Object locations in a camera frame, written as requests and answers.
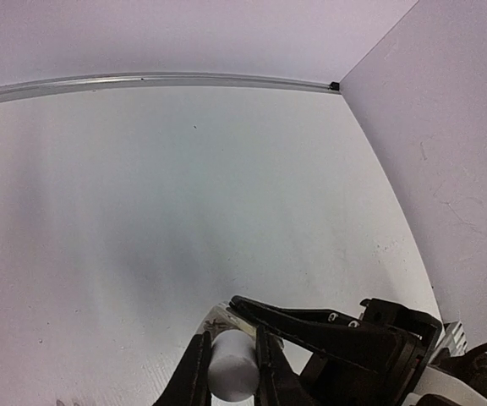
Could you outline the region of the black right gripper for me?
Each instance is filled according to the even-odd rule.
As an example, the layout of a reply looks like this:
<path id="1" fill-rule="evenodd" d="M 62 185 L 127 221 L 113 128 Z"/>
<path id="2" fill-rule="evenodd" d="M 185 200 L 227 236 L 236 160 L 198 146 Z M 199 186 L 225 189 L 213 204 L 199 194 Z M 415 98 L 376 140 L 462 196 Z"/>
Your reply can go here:
<path id="1" fill-rule="evenodd" d="M 299 382 L 316 405 L 399 405 L 430 360 L 443 326 L 428 313 L 383 299 L 360 304 L 361 320 L 238 295 L 229 301 L 247 322 L 314 353 Z"/>

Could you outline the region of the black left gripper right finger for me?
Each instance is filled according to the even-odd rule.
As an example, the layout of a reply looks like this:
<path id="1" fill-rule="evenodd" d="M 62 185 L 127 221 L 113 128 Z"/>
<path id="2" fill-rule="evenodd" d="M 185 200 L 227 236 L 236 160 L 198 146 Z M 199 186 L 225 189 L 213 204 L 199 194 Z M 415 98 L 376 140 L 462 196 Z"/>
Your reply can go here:
<path id="1" fill-rule="evenodd" d="M 256 332 L 259 386 L 254 404 L 261 406 L 315 405 L 301 386 L 276 337 L 260 326 Z"/>

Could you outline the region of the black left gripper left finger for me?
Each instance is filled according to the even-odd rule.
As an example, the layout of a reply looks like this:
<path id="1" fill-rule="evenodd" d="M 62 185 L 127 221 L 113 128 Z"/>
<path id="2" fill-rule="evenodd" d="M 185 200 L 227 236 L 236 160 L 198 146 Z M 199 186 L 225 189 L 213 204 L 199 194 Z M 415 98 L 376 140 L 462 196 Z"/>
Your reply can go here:
<path id="1" fill-rule="evenodd" d="M 195 334 L 154 406 L 210 406 L 208 368 L 212 355 L 209 332 Z"/>

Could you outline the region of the white nail polish cap brush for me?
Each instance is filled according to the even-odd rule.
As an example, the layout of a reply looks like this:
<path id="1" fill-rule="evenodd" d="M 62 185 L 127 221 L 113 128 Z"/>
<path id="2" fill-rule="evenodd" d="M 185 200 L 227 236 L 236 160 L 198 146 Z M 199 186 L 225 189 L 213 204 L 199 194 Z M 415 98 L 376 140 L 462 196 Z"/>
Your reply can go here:
<path id="1" fill-rule="evenodd" d="M 238 403 L 253 397 L 260 372 L 252 337 L 239 330 L 219 334 L 212 343 L 207 377 L 211 394 L 222 401 Z"/>

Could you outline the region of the clear nail polish bottle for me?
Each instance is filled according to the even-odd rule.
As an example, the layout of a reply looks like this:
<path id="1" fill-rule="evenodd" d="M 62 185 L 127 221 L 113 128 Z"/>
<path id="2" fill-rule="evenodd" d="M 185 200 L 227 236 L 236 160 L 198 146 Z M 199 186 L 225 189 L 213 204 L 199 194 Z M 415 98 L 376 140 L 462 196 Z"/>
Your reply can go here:
<path id="1" fill-rule="evenodd" d="M 206 314 L 203 321 L 199 324 L 197 334 L 209 332 L 212 339 L 221 333 L 231 330 L 244 332 L 249 337 L 255 339 L 256 327 L 248 323 L 239 316 L 236 311 L 225 301 L 214 305 Z"/>

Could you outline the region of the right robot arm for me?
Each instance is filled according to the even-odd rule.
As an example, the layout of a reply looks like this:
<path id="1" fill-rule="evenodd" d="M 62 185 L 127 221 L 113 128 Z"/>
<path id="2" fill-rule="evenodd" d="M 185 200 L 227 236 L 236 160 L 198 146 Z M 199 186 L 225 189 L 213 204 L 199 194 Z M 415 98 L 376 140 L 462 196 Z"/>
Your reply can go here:
<path id="1" fill-rule="evenodd" d="M 283 309 L 235 296 L 230 307 L 253 326 L 312 353 L 299 377 L 317 404 L 399 405 L 426 366 L 487 400 L 487 343 L 464 355 L 438 348 L 441 322 L 383 299 L 364 299 L 359 318 L 337 310 Z"/>

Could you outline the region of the mannequin hand with nails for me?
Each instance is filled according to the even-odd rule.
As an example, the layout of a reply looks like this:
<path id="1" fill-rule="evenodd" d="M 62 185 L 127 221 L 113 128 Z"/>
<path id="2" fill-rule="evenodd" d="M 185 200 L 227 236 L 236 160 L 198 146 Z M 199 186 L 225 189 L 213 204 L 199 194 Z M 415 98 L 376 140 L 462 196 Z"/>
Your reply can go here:
<path id="1" fill-rule="evenodd" d="M 56 406 L 81 406 L 82 404 L 78 401 L 75 401 L 75 400 L 70 400 L 70 401 L 63 401 L 62 399 L 57 399 L 56 400 L 56 403 L 55 403 Z"/>

